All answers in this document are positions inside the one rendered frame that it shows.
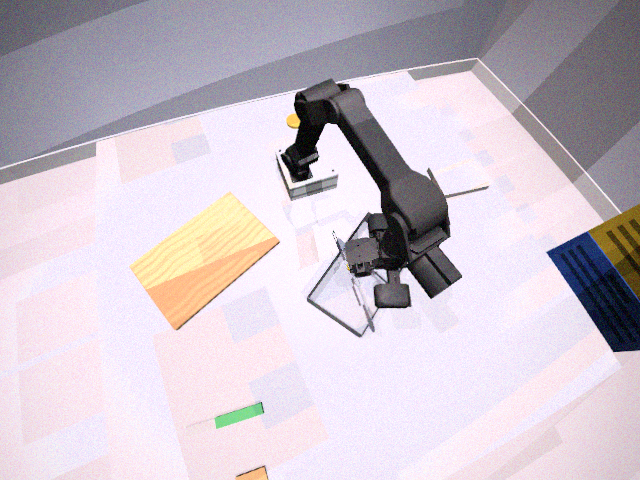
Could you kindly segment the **yellow flat disc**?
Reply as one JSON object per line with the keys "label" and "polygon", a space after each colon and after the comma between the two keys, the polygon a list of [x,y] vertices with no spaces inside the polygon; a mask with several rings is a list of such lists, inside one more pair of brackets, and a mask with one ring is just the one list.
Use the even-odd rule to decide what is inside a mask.
{"label": "yellow flat disc", "polygon": [[298,129],[299,126],[299,119],[296,116],[296,114],[292,114],[290,116],[287,117],[287,125],[291,128],[291,129]]}

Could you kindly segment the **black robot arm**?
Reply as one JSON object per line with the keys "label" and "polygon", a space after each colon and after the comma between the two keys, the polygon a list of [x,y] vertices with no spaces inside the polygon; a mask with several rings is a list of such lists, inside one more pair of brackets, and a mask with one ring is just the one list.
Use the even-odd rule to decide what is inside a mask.
{"label": "black robot arm", "polygon": [[[295,141],[279,154],[292,183],[313,178],[309,166],[320,157],[318,139],[327,123],[337,124],[381,191],[387,252],[406,260],[406,268],[430,299],[461,279],[463,275],[439,247],[451,237],[445,197],[428,176],[410,168],[366,105],[362,91],[331,78],[296,93],[294,108],[300,120]],[[350,273],[356,278],[384,268],[379,240],[376,233],[345,243]]]}

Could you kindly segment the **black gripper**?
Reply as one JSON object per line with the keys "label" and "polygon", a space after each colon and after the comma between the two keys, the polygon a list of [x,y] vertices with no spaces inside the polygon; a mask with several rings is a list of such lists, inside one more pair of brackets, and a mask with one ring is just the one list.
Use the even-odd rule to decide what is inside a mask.
{"label": "black gripper", "polygon": [[407,262],[404,258],[394,257],[384,248],[383,235],[387,228],[387,218],[383,213],[374,213],[369,216],[369,238],[373,238],[376,233],[379,233],[381,260],[385,260],[383,269],[387,271],[387,284],[378,284],[373,287],[375,306],[377,308],[407,308],[412,303],[410,288],[409,284],[400,283],[399,275],[399,269],[406,269]]}

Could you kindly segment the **light wooden board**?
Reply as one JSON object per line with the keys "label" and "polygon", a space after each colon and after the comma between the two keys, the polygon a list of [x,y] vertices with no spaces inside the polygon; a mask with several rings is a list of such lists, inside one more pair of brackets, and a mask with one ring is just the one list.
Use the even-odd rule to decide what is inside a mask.
{"label": "light wooden board", "polygon": [[279,243],[228,192],[129,267],[178,331]]}

